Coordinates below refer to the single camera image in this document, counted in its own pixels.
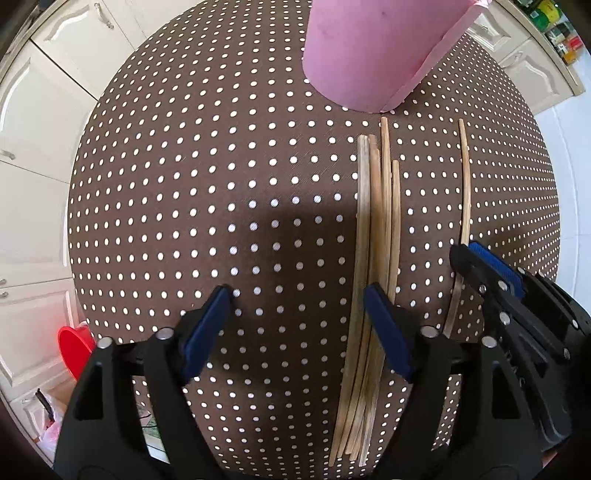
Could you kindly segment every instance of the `red bowl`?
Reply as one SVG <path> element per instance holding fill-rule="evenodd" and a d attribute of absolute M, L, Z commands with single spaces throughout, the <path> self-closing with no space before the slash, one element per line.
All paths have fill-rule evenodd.
<path fill-rule="evenodd" d="M 66 368 L 78 380 L 95 347 L 88 325 L 82 323 L 75 329 L 60 328 L 57 332 L 57 345 Z"/>

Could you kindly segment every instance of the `wooden strip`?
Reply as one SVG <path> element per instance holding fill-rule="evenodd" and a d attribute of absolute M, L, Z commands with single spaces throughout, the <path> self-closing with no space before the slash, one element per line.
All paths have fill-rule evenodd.
<path fill-rule="evenodd" d="M 392 303 L 396 299 L 398 286 L 398 269 L 400 267 L 400 235 L 402 228 L 402 200 L 400 190 L 400 165 L 398 160 L 392 162 L 392 243 L 390 247 L 390 278 L 388 282 L 388 298 Z"/>
<path fill-rule="evenodd" d="M 390 131 L 388 128 L 388 118 L 383 116 L 380 119 L 380 133 L 382 140 L 382 194 L 384 196 L 384 262 L 381 265 L 380 285 L 384 291 L 388 292 L 390 284 L 390 259 L 392 247 L 392 161 L 390 158 Z M 359 452 L 359 466 L 365 466 L 369 450 L 369 441 L 374 428 L 375 410 L 378 405 L 379 381 L 382 377 L 384 367 L 384 349 L 379 341 L 379 337 L 372 330 L 372 337 L 369 343 L 368 365 L 366 367 L 366 407 L 363 415 L 363 426 L 360 432 L 361 448 Z"/>
<path fill-rule="evenodd" d="M 371 222 L 369 227 L 369 274 L 368 283 L 380 281 L 382 274 L 381 269 L 384 265 L 382 252 L 384 251 L 384 197 L 382 194 L 382 168 L 380 162 L 380 154 L 378 148 L 378 140 L 375 135 L 369 136 L 369 163 L 371 174 Z M 363 421 L 363 412 L 365 411 L 365 396 L 363 389 L 366 374 L 366 362 L 368 360 L 367 353 L 362 360 L 361 351 L 365 347 L 366 352 L 369 352 L 369 344 L 371 339 L 371 320 L 369 316 L 364 315 L 363 333 L 368 335 L 362 339 L 362 347 L 360 349 L 357 373 L 355 375 L 355 384 L 353 385 L 352 401 L 349 406 L 349 412 L 345 421 L 345 434 L 348 432 L 348 438 L 343 439 L 339 447 L 338 457 L 341 457 L 341 452 L 351 454 L 355 442 L 357 440 L 356 432 L 360 431 L 361 423 Z"/>
<path fill-rule="evenodd" d="M 460 243 L 467 245 L 470 241 L 470 214 L 472 211 L 472 187 L 470 186 L 470 152 L 468 149 L 468 140 L 466 136 L 466 126 L 464 120 L 458 121 L 460 130 L 460 145 L 462 147 L 462 230 L 460 231 Z M 447 310 L 445 325 L 443 326 L 443 335 L 449 338 L 453 331 L 453 325 L 456 321 L 457 309 L 460 306 L 460 297 L 462 296 L 462 285 L 464 279 L 456 273 L 453 282 L 452 299 Z"/>
<path fill-rule="evenodd" d="M 392 162 L 392 198 L 391 198 L 391 247 L 390 247 L 390 265 L 388 273 L 388 299 L 392 304 L 396 300 L 396 286 L 398 284 L 398 266 L 400 263 L 400 233 L 402 224 L 402 207 L 401 207 L 401 196 L 400 196 L 400 165 L 398 161 Z M 379 365 L 379 373 L 375 379 L 374 394 L 371 402 L 368 405 L 369 413 L 366 415 L 368 428 L 365 430 L 365 437 L 363 439 L 363 445 L 361 447 L 359 466 L 363 467 L 367 464 L 369 455 L 369 442 L 374 430 L 375 415 L 378 409 L 379 400 L 379 385 L 382 378 L 382 369 L 384 367 L 385 354 L 382 348 L 380 348 L 382 354 L 381 359 L 377 360 Z"/>
<path fill-rule="evenodd" d="M 355 270 L 353 273 L 353 295 L 349 317 L 349 334 L 345 367 L 340 388 L 339 409 L 337 411 L 335 432 L 330 448 L 329 466 L 335 464 L 340 440 L 343 436 L 345 419 L 351 401 L 353 382 L 359 360 L 359 348 L 363 332 L 363 289 L 367 285 L 369 264 L 369 217 L 371 191 L 369 176 L 369 138 L 360 135 L 357 138 L 357 237 L 355 244 Z"/>
<path fill-rule="evenodd" d="M 375 245 L 375 248 L 381 259 L 379 265 L 376 266 L 379 271 L 379 283 L 384 291 L 388 291 L 392 243 L 392 162 L 390 160 L 390 137 L 388 119 L 386 117 L 381 118 L 381 139 L 382 198 L 384 201 L 384 227 L 382 234 L 384 236 L 384 242 L 381 245 Z M 355 412 L 355 419 L 353 420 L 352 435 L 349 438 L 349 443 L 345 450 L 350 451 L 350 460 L 357 460 L 358 454 L 360 454 L 360 464 L 365 464 L 364 460 L 367 457 L 371 430 L 374 426 L 375 409 L 378 404 L 379 380 L 382 375 L 382 368 L 384 367 L 384 358 L 384 350 L 382 349 L 379 337 L 372 329 L 368 358 L 361 387 L 361 397 Z"/>

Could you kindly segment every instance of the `shelf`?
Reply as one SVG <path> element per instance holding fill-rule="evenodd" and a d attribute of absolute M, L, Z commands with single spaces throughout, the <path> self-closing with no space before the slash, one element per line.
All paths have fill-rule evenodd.
<path fill-rule="evenodd" d="M 535 25 L 530 21 L 528 16 L 523 13 L 519 7 L 517 7 L 511 0 L 495 0 L 500 6 L 502 6 L 505 10 L 507 10 L 527 31 L 528 33 L 534 38 L 535 41 L 540 44 L 540 46 L 544 49 L 544 51 L 548 54 L 548 56 L 552 59 L 552 61 L 556 64 L 557 68 L 559 69 L 560 73 L 569 84 L 573 94 L 581 95 L 581 93 L 585 92 L 585 86 L 579 75 L 572 66 L 566 66 L 558 55 L 558 52 L 554 49 L 552 44 L 548 41 L 546 36 L 539 31 Z"/>

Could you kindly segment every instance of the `bamboo strip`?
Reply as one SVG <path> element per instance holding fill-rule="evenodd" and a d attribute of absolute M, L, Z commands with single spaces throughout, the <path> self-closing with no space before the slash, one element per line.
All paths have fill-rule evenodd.
<path fill-rule="evenodd" d="M 369 274 L 368 283 L 380 281 L 384 274 L 383 251 L 384 251 L 384 197 L 382 194 L 382 168 L 380 162 L 380 154 L 378 148 L 378 141 L 375 135 L 369 136 L 369 162 L 371 167 L 371 224 L 369 236 Z M 355 442 L 361 430 L 363 422 L 363 412 L 366 406 L 365 386 L 367 384 L 366 368 L 369 354 L 369 345 L 371 342 L 371 320 L 369 316 L 364 315 L 365 327 L 363 333 L 367 333 L 367 337 L 362 339 L 362 349 L 365 347 L 366 357 L 361 361 L 359 356 L 357 373 L 355 375 L 355 384 L 353 386 L 352 402 L 349 406 L 349 412 L 345 422 L 345 433 L 349 432 L 348 438 L 345 439 L 345 434 L 341 440 L 339 452 L 347 454 L 353 452 Z"/>
<path fill-rule="evenodd" d="M 470 241 L 470 214 L 472 210 L 472 188 L 470 186 L 470 152 L 468 149 L 468 140 L 466 136 L 466 127 L 464 120 L 458 121 L 460 130 L 460 145 L 462 147 L 462 230 L 460 231 L 460 243 L 467 245 Z M 445 325 L 443 326 L 443 335 L 450 337 L 453 331 L 453 325 L 456 321 L 457 309 L 460 306 L 460 297 L 462 296 L 462 285 L 464 279 L 456 273 L 453 282 L 452 299 L 447 310 Z"/>
<path fill-rule="evenodd" d="M 388 119 L 382 117 L 382 156 L 390 157 L 390 141 L 388 131 Z M 387 225 L 387 232 L 389 233 L 388 239 L 390 241 L 390 255 L 389 255 L 389 268 L 388 268 L 388 282 L 386 289 L 388 299 L 394 303 L 396 298 L 396 286 L 398 283 L 398 265 L 400 263 L 400 233 L 401 233 L 401 198 L 400 198 L 400 166 L 398 161 L 394 161 L 390 164 L 391 166 L 391 177 L 388 180 L 390 196 L 385 198 L 385 202 L 389 205 L 389 225 Z M 374 429 L 374 421 L 376 411 L 378 409 L 378 398 L 379 398 L 379 386 L 382 377 L 382 369 L 384 367 L 385 354 L 384 350 L 379 347 L 379 357 L 376 358 L 374 365 L 375 376 L 373 378 L 373 384 L 369 385 L 371 391 L 371 400 L 367 406 L 365 414 L 366 422 L 365 431 L 363 433 L 363 443 L 361 447 L 359 466 L 363 467 L 367 463 L 369 455 L 369 442 L 371 441 L 372 432 Z"/>
<path fill-rule="evenodd" d="M 335 432 L 330 448 L 329 465 L 335 464 L 345 419 L 351 402 L 353 382 L 359 360 L 359 348 L 363 331 L 363 289 L 368 279 L 369 263 L 369 222 L 371 190 L 369 175 L 369 138 L 360 135 L 357 139 L 357 237 L 355 244 L 355 272 L 353 274 L 353 295 L 349 318 L 349 335 L 345 356 L 345 367 L 340 389 L 339 409 L 337 411 Z"/>

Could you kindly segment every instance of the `bottle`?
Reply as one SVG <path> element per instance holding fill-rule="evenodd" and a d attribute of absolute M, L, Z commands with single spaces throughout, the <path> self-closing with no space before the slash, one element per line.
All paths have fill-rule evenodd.
<path fill-rule="evenodd" d="M 513 0 L 526 14 L 535 10 L 542 0 Z"/>
<path fill-rule="evenodd" d="M 554 48 L 567 65 L 573 64 L 579 58 L 580 50 L 572 48 L 568 40 L 555 45 Z"/>
<path fill-rule="evenodd" d="M 542 0 L 538 7 L 530 13 L 530 20 L 536 28 L 544 32 L 550 24 L 557 22 L 562 17 L 562 10 L 551 0 Z"/>
<path fill-rule="evenodd" d="M 572 49 L 572 50 L 578 50 L 580 48 L 584 47 L 583 44 L 583 40 L 581 40 L 581 37 L 579 37 L 576 32 L 571 35 L 569 38 L 567 38 L 566 40 L 566 44 Z"/>
<path fill-rule="evenodd" d="M 574 28 L 570 22 L 559 23 L 546 32 L 546 37 L 548 37 L 552 45 L 556 46 L 564 42 L 573 31 Z"/>

